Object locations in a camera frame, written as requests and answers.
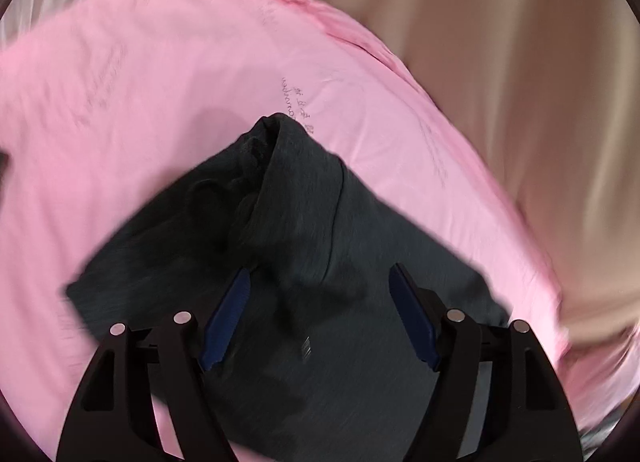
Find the beige bedsheet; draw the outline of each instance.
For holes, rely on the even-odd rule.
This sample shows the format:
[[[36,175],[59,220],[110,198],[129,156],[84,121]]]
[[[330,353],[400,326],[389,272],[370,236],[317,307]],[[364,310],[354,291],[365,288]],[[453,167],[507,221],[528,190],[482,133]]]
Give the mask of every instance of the beige bedsheet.
[[[625,0],[326,0],[400,56],[548,252],[574,341],[640,317],[640,25]]]

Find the pink bedsheet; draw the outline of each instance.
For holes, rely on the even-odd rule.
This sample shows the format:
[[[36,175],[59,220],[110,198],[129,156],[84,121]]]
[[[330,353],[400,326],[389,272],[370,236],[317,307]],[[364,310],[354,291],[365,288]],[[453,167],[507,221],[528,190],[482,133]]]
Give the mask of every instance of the pink bedsheet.
[[[0,85],[0,388],[49,456],[95,349],[66,283],[145,201],[275,111],[484,273],[553,363],[566,348],[550,269],[476,153],[325,4],[86,0],[0,54]]]
[[[570,350],[558,376],[581,429],[597,426],[603,412],[613,410],[640,385],[640,325],[609,341]]]

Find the metal screw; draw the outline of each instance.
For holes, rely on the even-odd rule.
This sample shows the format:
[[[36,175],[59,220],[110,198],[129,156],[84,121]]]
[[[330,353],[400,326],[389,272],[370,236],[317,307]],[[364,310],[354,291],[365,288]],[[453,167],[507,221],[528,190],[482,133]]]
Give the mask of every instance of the metal screw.
[[[513,322],[513,328],[516,332],[520,332],[521,334],[526,334],[527,332],[529,332],[529,330],[531,330],[529,323],[523,321],[522,319],[516,319]]]
[[[462,310],[458,310],[457,308],[452,308],[447,312],[447,318],[453,323],[460,323],[465,318],[465,313]]]
[[[178,323],[178,325],[184,325],[189,321],[191,321],[191,314],[186,310],[183,310],[182,312],[178,312],[178,314],[174,316],[174,322]]]
[[[126,329],[127,327],[123,323],[116,323],[111,326],[109,333],[112,336],[119,336],[120,334],[123,334]]]

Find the dark gray fabric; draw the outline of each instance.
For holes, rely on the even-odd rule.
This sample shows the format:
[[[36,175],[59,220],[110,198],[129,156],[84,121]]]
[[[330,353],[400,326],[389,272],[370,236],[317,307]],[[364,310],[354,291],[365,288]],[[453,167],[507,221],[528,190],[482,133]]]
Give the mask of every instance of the dark gray fabric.
[[[2,177],[4,176],[4,171],[6,170],[8,165],[9,165],[9,155],[7,155],[6,153],[3,153],[2,150],[0,150],[0,196],[2,195]]]
[[[400,461],[436,375],[389,296],[398,261],[447,306],[507,324],[475,270],[276,114],[156,196],[67,295],[101,337],[116,321],[152,325],[248,267],[249,303],[206,375],[228,437],[282,462]]]

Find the pink fabric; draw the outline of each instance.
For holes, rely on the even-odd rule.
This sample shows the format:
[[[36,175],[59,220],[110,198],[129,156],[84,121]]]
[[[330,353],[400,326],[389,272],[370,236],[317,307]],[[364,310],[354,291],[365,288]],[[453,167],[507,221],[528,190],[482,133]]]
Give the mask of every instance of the pink fabric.
[[[580,429],[593,428],[640,386],[640,325],[607,343],[572,349],[559,363],[558,373],[579,418]]]
[[[481,270],[553,363],[566,348],[550,269],[476,153],[325,4],[86,0],[0,54],[0,84],[0,388],[49,456],[95,349],[66,283],[145,201],[275,111]]]

